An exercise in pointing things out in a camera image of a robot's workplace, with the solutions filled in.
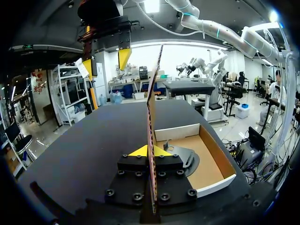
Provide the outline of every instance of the monitor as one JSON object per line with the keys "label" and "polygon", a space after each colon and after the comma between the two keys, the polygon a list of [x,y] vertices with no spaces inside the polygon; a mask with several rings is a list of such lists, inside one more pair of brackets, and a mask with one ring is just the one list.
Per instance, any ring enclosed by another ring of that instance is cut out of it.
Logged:
{"label": "monitor", "polygon": [[264,144],[266,142],[266,139],[252,127],[249,127],[249,141],[252,148],[256,148],[259,151],[264,151]]}

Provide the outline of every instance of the black office chair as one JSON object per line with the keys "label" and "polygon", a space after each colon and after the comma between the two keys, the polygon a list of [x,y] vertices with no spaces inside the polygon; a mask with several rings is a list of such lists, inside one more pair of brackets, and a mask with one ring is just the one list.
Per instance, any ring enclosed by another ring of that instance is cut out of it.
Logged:
{"label": "black office chair", "polygon": [[263,98],[265,96],[265,92],[266,90],[260,85],[259,80],[257,79],[257,89],[256,91],[258,92],[258,94],[256,94],[257,97],[261,97]]}
{"label": "black office chair", "polygon": [[[237,102],[235,99],[236,98],[243,98],[243,84],[244,84],[245,78],[244,77],[239,77],[239,80],[241,81],[241,82],[239,81],[241,83],[241,86],[232,86],[231,90],[226,92],[227,101],[224,102],[224,104],[227,103],[225,114],[228,117],[235,116],[235,114],[231,114],[233,105],[234,104],[240,105],[240,103]],[[229,115],[227,115],[227,110],[228,110],[229,103],[231,104],[230,105],[230,111],[229,111]]]}
{"label": "black office chair", "polygon": [[268,99],[269,99],[270,97],[271,97],[271,94],[266,94],[266,97],[265,97],[266,101],[261,102],[259,105],[262,105],[262,104],[268,105],[268,104],[269,104]]}
{"label": "black office chair", "polygon": [[18,155],[21,155],[26,151],[32,162],[34,161],[31,153],[27,151],[28,146],[32,143],[32,135],[28,135],[17,140],[17,137],[21,134],[21,131],[16,122],[14,122],[5,130],[5,134],[10,142],[10,145],[15,149]]}

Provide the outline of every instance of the box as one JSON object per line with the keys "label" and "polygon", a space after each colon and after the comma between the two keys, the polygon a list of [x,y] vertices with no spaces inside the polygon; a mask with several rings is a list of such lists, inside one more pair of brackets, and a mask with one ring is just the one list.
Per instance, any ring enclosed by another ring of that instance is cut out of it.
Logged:
{"label": "box", "polygon": [[85,112],[78,112],[74,116],[74,122],[77,123],[85,117]]}
{"label": "box", "polygon": [[248,108],[243,108],[241,105],[238,105],[236,107],[236,112],[235,115],[241,119],[246,118],[250,113],[250,107]]}
{"label": "box", "polygon": [[141,92],[141,93],[135,93],[135,99],[139,100],[139,99],[144,99],[145,98],[145,93]]}
{"label": "box", "polygon": [[208,131],[193,124],[184,127],[155,130],[157,146],[171,145],[192,149],[200,157],[196,171],[188,177],[197,197],[212,194],[227,187],[236,177],[234,167]]}

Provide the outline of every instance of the black tabletop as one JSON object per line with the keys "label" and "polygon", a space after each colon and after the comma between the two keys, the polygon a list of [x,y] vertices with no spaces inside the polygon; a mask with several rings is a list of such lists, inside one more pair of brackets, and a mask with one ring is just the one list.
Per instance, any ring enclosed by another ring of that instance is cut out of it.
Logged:
{"label": "black tabletop", "polygon": [[199,81],[172,81],[171,83],[163,82],[163,84],[171,92],[172,97],[192,94],[211,95],[215,89],[214,86]]}
{"label": "black tabletop", "polygon": [[[215,138],[234,166],[237,177],[226,188],[202,197],[199,208],[218,210],[250,189],[245,176],[218,138],[211,125],[184,100],[156,102],[155,129],[200,123]],[[37,184],[71,213],[86,206],[85,199],[104,201],[117,172],[117,162],[147,144],[146,103],[100,107],[60,136],[20,177],[19,184],[43,216],[54,219],[36,198],[30,183]],[[205,214],[200,210],[199,216]]]}

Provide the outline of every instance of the black machine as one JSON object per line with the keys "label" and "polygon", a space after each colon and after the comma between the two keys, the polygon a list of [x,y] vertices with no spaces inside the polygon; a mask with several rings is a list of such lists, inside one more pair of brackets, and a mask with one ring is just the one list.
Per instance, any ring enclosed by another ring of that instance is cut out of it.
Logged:
{"label": "black machine", "polygon": [[251,147],[256,148],[260,151],[264,151],[264,144],[266,142],[266,139],[252,127],[249,127],[249,140],[251,142]]}
{"label": "black machine", "polygon": [[139,67],[139,74],[141,80],[147,80],[148,79],[148,69],[147,67]]}

